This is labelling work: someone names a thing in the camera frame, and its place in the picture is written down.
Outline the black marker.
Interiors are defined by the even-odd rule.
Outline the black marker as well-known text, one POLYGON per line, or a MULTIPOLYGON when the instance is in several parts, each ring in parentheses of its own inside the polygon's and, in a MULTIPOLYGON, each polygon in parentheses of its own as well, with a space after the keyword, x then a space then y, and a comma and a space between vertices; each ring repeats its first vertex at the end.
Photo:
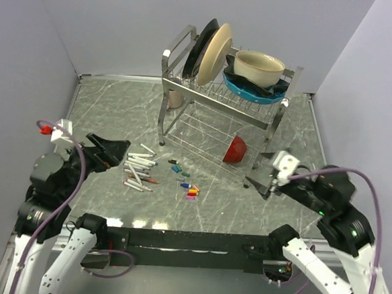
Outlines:
POLYGON ((140 146, 141 146, 143 149, 147 150, 147 151, 149 152, 149 154, 152 154, 153 156, 156 156, 156 153, 155 153, 155 151, 153 151, 153 149, 147 147, 147 146, 144 145, 143 143, 140 143, 140 146))

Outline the dark red marker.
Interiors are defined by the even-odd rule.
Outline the dark red marker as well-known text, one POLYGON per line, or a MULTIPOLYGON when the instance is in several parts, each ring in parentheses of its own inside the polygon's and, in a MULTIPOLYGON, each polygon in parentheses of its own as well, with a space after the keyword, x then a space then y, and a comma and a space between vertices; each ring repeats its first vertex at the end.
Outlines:
MULTIPOLYGON (((129 174, 128 176, 129 176, 129 178, 137 179, 133 174, 129 174)), ((147 182, 147 183, 152 183, 152 184, 159 184, 159 182, 157 180, 154 180, 154 179, 151 179, 151 178, 139 177, 139 179, 142 182, 147 182)))

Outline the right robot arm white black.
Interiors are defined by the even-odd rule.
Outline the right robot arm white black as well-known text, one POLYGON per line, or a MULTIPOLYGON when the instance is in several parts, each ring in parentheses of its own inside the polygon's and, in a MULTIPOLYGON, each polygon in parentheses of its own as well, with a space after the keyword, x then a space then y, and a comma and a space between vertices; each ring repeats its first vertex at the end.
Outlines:
POLYGON ((345 271, 344 281, 330 269, 289 225, 283 225, 268 235, 267 254, 275 259, 292 262, 321 294, 390 294, 379 264, 381 254, 381 212, 377 192, 370 188, 377 220, 372 230, 369 220, 351 202, 356 191, 349 173, 354 173, 369 185, 372 182, 362 172, 328 165, 317 171, 299 174, 300 160, 289 151, 262 152, 253 169, 266 160, 267 183, 246 175, 263 199, 283 193, 320 216, 317 228, 328 242, 345 271))

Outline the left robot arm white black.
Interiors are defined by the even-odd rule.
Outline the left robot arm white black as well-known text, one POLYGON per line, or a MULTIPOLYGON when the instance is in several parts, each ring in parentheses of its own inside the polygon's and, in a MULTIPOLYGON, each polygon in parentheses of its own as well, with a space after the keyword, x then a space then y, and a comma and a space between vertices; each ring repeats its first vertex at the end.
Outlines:
POLYGON ((77 144, 54 130, 51 141, 68 142, 69 157, 52 152, 35 161, 31 185, 17 213, 15 251, 4 294, 61 294, 63 280, 90 249, 107 243, 106 219, 86 213, 78 219, 68 246, 51 267, 46 266, 70 213, 69 203, 83 181, 91 173, 119 166, 131 145, 128 140, 105 140, 94 133, 87 139, 92 146, 77 144))

